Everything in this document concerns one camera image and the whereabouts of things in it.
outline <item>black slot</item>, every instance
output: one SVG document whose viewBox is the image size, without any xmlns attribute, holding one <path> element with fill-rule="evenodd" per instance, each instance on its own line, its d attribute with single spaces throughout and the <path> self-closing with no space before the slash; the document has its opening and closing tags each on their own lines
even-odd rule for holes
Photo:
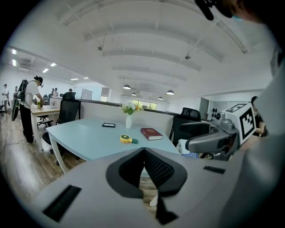
<svg viewBox="0 0 285 228">
<path fill-rule="evenodd" d="M 74 201 L 81 188 L 69 185 L 43 213 L 56 222 L 62 218 L 71 203 Z"/>
<path fill-rule="evenodd" d="M 220 173 L 220 174 L 224 174 L 224 172 L 226 171 L 225 169 L 221 169 L 221 168 L 217 168 L 213 166 L 205 166 L 203 169 L 214 172 L 214 173 Z"/>
</svg>

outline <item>ceiling light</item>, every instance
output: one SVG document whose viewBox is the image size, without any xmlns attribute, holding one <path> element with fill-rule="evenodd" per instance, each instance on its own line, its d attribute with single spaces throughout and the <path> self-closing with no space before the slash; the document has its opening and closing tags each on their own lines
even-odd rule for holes
<svg viewBox="0 0 285 228">
<path fill-rule="evenodd" d="M 169 94 L 169 95 L 173 95 L 173 94 L 174 94 L 174 92 L 173 92 L 173 90 L 169 90 L 169 91 L 167 92 L 167 94 Z"/>
<path fill-rule="evenodd" d="M 126 89 L 126 90 L 130 90 L 130 86 L 129 85 L 124 85 L 123 88 Z"/>
</svg>

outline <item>wooden desk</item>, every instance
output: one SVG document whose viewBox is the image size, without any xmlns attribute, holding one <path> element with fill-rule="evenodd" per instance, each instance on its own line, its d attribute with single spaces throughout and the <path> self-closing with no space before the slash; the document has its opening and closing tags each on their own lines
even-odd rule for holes
<svg viewBox="0 0 285 228">
<path fill-rule="evenodd" d="M 37 140 L 37 143 L 40 146 L 41 151 L 43 150 L 43 146 L 41 144 L 40 134 L 37 128 L 37 117 L 48 115 L 49 119 L 51 119 L 51 115 L 59 114 L 59 111 L 60 111 L 59 107 L 52 109 L 50 105 L 45 105 L 41 109 L 38 109 L 37 106 L 31 108 L 31 114 L 33 116 L 33 122 L 34 122 L 33 132 Z"/>
</svg>

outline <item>book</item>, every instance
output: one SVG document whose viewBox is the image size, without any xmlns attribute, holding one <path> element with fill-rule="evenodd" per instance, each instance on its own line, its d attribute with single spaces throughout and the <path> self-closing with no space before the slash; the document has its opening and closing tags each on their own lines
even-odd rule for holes
<svg viewBox="0 0 285 228">
<path fill-rule="evenodd" d="M 149 127 L 142 127 L 141 132 L 144 134 L 144 136 L 148 140 L 159 140 L 162 139 L 162 134 L 160 134 L 158 131 L 156 131 L 153 128 Z"/>
</svg>

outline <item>white table leg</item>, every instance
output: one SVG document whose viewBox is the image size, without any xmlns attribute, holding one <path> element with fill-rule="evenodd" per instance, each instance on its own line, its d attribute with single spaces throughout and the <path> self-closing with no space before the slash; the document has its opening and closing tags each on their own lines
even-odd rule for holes
<svg viewBox="0 0 285 228">
<path fill-rule="evenodd" d="M 34 120 L 34 136 L 36 137 L 37 144 L 40 147 L 40 150 L 43 150 L 43 146 L 41 144 L 41 138 L 39 134 L 39 130 L 37 129 L 37 117 L 33 115 L 33 120 Z"/>
<path fill-rule="evenodd" d="M 157 205 L 158 197 L 159 197 L 159 195 L 157 194 L 157 195 L 152 199 L 152 201 L 150 202 L 150 206 L 151 206 L 151 207 L 155 207 L 155 206 Z"/>
<path fill-rule="evenodd" d="M 62 160 L 61 154 L 60 154 L 59 149 L 57 147 L 57 142 L 50 135 L 49 135 L 49 139 L 50 139 L 50 142 L 51 142 L 52 147 L 53 147 L 53 152 L 57 158 L 59 165 L 61 166 L 62 171 L 64 173 L 67 173 L 68 170 L 67 170 L 67 168 L 66 168 L 66 166 Z"/>
</svg>

